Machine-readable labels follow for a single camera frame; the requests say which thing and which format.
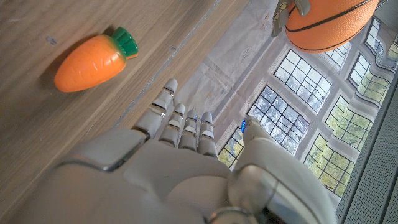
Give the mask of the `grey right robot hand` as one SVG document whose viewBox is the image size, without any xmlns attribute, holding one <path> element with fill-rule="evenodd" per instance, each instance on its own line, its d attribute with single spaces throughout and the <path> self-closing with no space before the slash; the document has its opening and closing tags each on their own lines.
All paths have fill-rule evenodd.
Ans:
<svg viewBox="0 0 398 224">
<path fill-rule="evenodd" d="M 335 223 L 326 188 L 253 116 L 233 168 L 210 113 L 168 113 L 170 79 L 131 129 L 112 129 L 47 171 L 10 223 Z"/>
</svg>

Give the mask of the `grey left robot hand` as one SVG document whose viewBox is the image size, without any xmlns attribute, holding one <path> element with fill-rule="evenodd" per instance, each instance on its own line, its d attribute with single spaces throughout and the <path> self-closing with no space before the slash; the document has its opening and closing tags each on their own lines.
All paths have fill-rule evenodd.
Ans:
<svg viewBox="0 0 398 224">
<path fill-rule="evenodd" d="M 271 37 L 277 37 L 287 24 L 289 6 L 297 8 L 301 16 L 307 15 L 311 8 L 309 0 L 279 0 L 272 17 Z"/>
</svg>

